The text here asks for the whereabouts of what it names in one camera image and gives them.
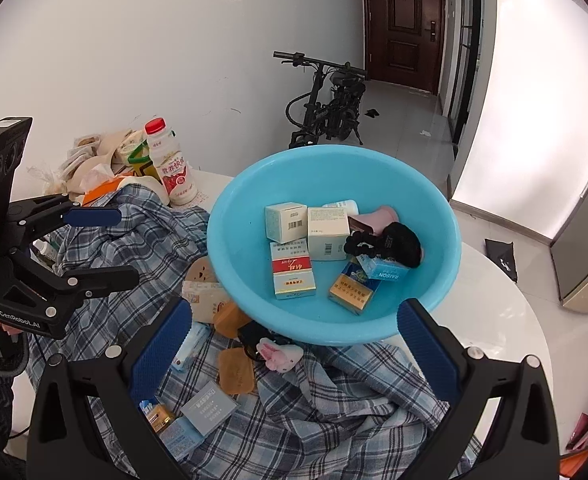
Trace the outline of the gold blue tube box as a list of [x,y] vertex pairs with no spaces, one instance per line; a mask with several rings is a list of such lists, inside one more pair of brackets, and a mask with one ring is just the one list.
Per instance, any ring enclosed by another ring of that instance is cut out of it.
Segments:
[[175,420],[175,415],[155,399],[143,400],[138,406],[156,434],[161,434]]

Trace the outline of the pink band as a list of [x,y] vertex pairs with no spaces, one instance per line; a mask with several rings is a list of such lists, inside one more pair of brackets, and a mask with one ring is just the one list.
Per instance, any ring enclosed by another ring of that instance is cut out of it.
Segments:
[[396,210],[390,206],[381,206],[370,214],[355,214],[348,217],[350,229],[373,235],[381,235],[387,226],[398,221]]

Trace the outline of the white lotion bottle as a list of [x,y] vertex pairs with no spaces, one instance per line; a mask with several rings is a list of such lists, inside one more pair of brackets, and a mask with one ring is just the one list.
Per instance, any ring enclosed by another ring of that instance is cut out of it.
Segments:
[[358,214],[360,214],[356,200],[339,200],[338,202],[324,204],[323,208],[343,209],[348,217],[358,216]]

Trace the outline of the light blue tissue pack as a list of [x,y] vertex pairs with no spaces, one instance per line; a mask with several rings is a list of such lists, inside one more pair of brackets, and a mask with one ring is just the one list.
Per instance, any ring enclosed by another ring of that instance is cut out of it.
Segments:
[[201,350],[209,335],[209,325],[193,322],[187,336],[185,336],[177,354],[172,360],[172,370],[178,373],[184,372],[189,367],[190,362],[197,356],[197,353]]

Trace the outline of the beige paper packet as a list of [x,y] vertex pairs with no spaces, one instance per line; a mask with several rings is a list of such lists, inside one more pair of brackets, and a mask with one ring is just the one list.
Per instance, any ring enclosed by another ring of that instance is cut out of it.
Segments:
[[191,306],[193,320],[205,324],[213,324],[215,315],[230,300],[228,293],[216,282],[184,281],[182,297]]

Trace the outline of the strawberry milk bottle red cap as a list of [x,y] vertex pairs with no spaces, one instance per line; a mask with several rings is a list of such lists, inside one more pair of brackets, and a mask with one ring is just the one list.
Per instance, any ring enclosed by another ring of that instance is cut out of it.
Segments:
[[150,120],[144,130],[149,157],[165,187],[170,204],[183,206],[190,203],[198,189],[175,132],[162,117]]

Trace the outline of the grey blue box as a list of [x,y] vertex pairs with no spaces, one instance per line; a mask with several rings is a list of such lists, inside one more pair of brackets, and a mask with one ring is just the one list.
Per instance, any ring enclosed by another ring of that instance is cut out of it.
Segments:
[[182,415],[198,434],[208,437],[237,410],[237,403],[216,382],[207,384],[181,408]]

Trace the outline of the amber soap case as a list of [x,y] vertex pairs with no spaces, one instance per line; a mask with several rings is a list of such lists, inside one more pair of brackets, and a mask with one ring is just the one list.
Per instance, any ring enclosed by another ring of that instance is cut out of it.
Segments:
[[239,329],[250,322],[251,318],[239,309],[234,301],[222,304],[218,312],[213,315],[215,332],[229,339],[236,339]]

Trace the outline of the amber soap bar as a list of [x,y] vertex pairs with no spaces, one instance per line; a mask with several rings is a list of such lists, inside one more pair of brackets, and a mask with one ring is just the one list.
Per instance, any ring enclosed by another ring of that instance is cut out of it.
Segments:
[[254,363],[243,348],[220,352],[218,359],[219,386],[229,396],[252,393],[256,388]]

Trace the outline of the blue plaid shirt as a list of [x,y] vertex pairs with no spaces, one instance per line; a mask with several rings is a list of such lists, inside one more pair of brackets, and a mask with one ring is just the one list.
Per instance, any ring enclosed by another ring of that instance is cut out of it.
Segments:
[[[190,266],[205,255],[203,208],[169,208],[140,185],[106,195],[104,203],[120,211],[120,222],[51,233],[53,270],[133,266],[140,283],[88,300],[64,339],[30,336],[32,384],[53,354],[88,360],[126,344],[179,295]],[[286,374],[257,367],[254,391],[237,398],[231,416],[181,465],[193,479],[396,479],[446,411],[398,347],[308,346]]]

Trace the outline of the pink bunny toy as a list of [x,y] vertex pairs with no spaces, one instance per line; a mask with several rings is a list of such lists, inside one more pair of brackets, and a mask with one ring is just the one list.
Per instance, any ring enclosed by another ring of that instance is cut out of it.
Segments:
[[292,370],[303,358],[302,348],[295,344],[276,344],[268,338],[261,338],[256,348],[267,369],[280,374]]

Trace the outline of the light blue small box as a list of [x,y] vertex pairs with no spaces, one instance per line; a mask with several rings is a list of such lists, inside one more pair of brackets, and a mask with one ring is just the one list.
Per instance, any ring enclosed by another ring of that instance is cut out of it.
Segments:
[[356,257],[368,278],[376,281],[398,282],[410,271],[409,268],[394,260],[371,258],[367,255]]

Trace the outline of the blue plastic basin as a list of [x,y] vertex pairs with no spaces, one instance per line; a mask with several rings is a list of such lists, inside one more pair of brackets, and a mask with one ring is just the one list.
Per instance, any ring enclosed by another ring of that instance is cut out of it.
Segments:
[[[390,206],[422,248],[419,266],[379,285],[360,314],[330,297],[348,262],[349,224],[333,207],[339,200],[354,200],[363,214]],[[311,294],[291,299],[277,296],[266,222],[267,208],[285,203],[317,207],[323,218],[284,223],[288,232],[303,226],[315,278]],[[445,196],[419,171],[365,148],[317,145],[269,156],[235,177],[213,205],[207,249],[217,278],[250,318],[295,341],[350,346],[396,335],[403,300],[433,311],[458,275],[462,242]]]

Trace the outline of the black bicycle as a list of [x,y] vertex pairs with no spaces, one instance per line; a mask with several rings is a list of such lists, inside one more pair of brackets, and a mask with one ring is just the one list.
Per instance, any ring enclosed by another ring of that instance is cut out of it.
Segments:
[[360,145],[360,104],[367,72],[349,62],[337,64],[309,58],[301,52],[274,51],[273,58],[293,67],[313,68],[311,90],[285,106],[285,117],[296,130],[289,148],[317,145],[325,140],[345,141],[354,134]]

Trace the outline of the dark brown door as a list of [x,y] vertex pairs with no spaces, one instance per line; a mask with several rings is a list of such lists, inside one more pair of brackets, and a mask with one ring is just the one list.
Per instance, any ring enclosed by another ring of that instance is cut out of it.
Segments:
[[369,77],[437,94],[445,0],[364,0],[364,7]]

